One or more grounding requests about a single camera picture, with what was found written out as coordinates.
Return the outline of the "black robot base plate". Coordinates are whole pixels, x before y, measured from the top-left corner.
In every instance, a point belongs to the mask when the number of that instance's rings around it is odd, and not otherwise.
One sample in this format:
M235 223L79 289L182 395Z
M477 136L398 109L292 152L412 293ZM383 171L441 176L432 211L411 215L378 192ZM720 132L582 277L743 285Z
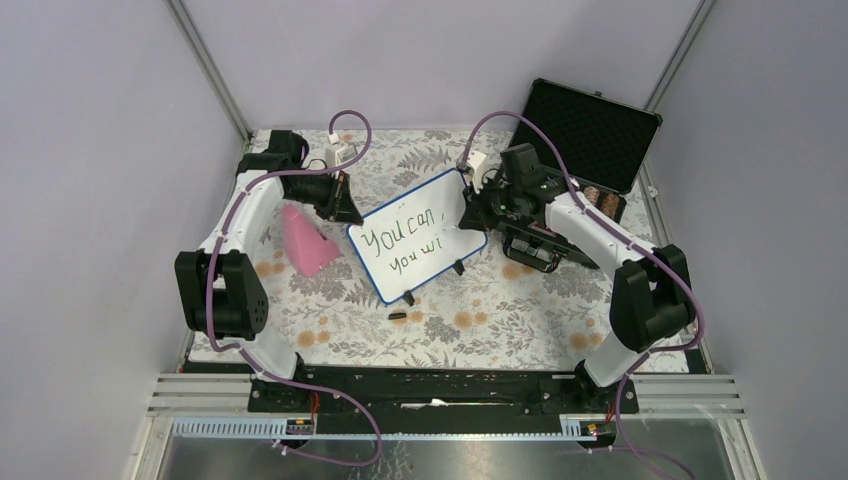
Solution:
M592 387L571 372L301 365L295 381L256 379L251 413L303 414L320 434L553 434L560 416L636 414L634 385Z

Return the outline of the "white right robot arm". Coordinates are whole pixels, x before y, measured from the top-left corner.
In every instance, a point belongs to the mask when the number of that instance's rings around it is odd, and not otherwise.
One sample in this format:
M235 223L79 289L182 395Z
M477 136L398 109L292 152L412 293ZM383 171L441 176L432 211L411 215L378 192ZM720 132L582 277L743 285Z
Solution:
M464 230L487 231L505 220L535 223L564 237L612 282L610 334L583 362L573 386L575 402L597 412L613 398L612 384L632 371L659 342L701 321L685 254L630 233L591 205L563 172L539 162L521 144L501 152L494 165L466 149L458 168L471 176L464 192Z

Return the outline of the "blue framed whiteboard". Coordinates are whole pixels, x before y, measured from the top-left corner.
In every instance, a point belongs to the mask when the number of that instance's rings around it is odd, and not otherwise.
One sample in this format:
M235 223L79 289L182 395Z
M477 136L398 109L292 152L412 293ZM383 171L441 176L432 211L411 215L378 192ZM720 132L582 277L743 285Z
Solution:
M465 209L463 175L444 171L364 215L361 226L347 228L347 237L380 301L403 299L480 252L487 234L461 230ZM448 226L457 231L443 232Z

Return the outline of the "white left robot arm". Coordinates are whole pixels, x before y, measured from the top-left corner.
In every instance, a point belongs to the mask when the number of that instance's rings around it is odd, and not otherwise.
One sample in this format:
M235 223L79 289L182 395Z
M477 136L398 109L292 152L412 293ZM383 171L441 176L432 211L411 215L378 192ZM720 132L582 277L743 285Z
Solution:
M183 251L174 269L188 328L204 334L218 353L240 354L265 381L272 398L288 411L309 401L310 385L296 375L300 356L264 331L270 301L252 256L266 222L283 200L311 206L325 221L356 225L364 219L350 192L350 177L327 164L309 170L308 142L291 130L271 132L267 148L245 154L235 189L213 232L193 251Z

